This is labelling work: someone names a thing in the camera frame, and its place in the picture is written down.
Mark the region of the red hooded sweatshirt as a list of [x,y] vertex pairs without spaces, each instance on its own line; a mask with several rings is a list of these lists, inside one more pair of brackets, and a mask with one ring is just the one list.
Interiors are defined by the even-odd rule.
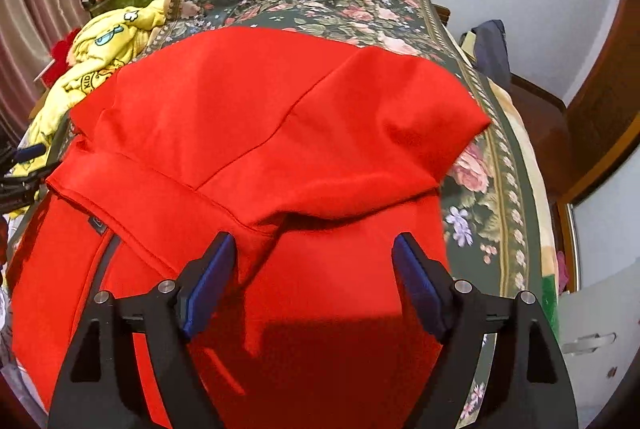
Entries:
[[13,343],[43,403],[98,290],[147,293],[219,232],[238,263],[194,364],[230,428],[399,428],[439,350],[392,246],[444,261],[439,186],[488,117],[427,59],[228,27],[120,68],[11,263]]

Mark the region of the floral green bedspread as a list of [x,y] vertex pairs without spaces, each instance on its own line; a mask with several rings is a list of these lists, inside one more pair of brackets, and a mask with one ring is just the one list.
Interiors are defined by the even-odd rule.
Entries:
[[506,92],[469,66],[430,0],[168,0],[146,57],[228,27],[293,31],[421,57],[458,78],[488,117],[439,186],[444,261],[485,293],[556,299],[546,193],[533,147]]

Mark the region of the small red cloth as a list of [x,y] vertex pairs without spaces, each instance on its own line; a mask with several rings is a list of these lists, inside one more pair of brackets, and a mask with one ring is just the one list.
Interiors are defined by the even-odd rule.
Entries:
[[50,63],[47,64],[47,67],[43,69],[42,74],[39,76],[39,80],[47,89],[52,88],[58,78],[62,77],[70,69],[67,55],[79,31],[79,28],[73,29],[67,36],[53,45]]

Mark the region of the white drawer cabinet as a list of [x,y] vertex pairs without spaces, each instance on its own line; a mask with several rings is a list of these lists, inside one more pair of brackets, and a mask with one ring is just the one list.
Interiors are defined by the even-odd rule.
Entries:
[[587,427],[639,349],[639,264],[559,300],[560,343],[577,407]]

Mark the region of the yellow cartoon print garment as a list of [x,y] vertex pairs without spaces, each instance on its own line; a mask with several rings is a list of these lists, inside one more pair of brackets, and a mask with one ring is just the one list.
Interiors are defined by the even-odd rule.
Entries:
[[[30,171],[58,162],[53,154],[54,138],[68,113],[119,68],[138,57],[152,32],[165,22],[165,0],[154,0],[145,7],[126,6],[108,11],[84,25],[67,55],[70,69],[49,90],[21,144],[29,147],[40,143],[46,146],[47,152],[19,163],[9,171],[9,176],[28,175]],[[25,213],[28,207],[6,215],[15,218]]]

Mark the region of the dark blue hanging cloth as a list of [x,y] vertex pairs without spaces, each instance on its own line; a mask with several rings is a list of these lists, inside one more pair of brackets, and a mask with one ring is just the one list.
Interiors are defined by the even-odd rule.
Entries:
[[482,22],[471,31],[475,36],[473,55],[476,70],[504,91],[510,92],[512,74],[503,21],[491,19]]

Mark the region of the brown wooden door frame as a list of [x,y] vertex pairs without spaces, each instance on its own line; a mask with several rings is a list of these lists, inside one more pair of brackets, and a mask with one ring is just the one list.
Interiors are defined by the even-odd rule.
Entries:
[[551,209],[555,249],[564,256],[568,289],[578,285],[570,203],[594,189],[593,178],[639,144],[639,0],[615,0],[604,45],[577,94],[559,97],[520,76],[512,100],[533,142]]

